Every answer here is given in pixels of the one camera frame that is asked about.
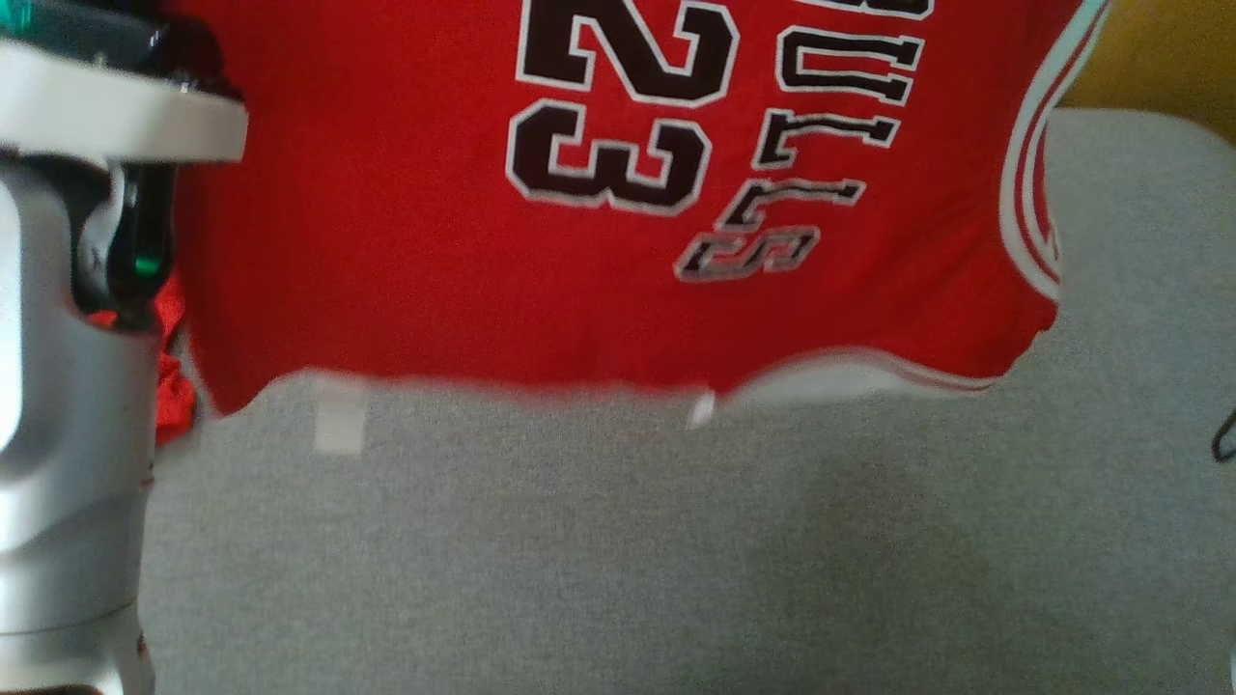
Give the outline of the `red mesh garment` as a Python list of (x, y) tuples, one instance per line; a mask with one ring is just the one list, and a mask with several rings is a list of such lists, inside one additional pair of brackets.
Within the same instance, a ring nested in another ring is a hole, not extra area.
[(154, 445), (164, 446), (192, 430), (197, 412), (197, 391), (185, 377), (176, 344), (185, 322), (185, 296), (180, 275), (173, 272), (154, 297), (159, 319), (159, 359), (157, 385), (157, 428)]

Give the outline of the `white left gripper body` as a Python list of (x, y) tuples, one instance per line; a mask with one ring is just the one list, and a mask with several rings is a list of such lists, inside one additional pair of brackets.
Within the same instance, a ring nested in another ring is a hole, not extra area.
[(247, 127), (239, 98), (0, 40), (0, 335), (150, 307), (180, 169), (239, 162)]

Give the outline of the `mustard yellow panel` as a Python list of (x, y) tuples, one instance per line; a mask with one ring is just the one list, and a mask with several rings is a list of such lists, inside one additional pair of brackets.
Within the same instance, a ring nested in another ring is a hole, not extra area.
[(1112, 0), (1062, 105), (1179, 116), (1236, 147), (1236, 0)]

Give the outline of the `red basketball jersey white trim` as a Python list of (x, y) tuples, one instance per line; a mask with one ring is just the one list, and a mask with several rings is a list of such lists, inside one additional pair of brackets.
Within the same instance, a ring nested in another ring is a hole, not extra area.
[(692, 417), (971, 394), (1051, 330), (1048, 115), (1112, 0), (172, 0), (243, 160), (182, 176), (213, 404), (294, 373)]

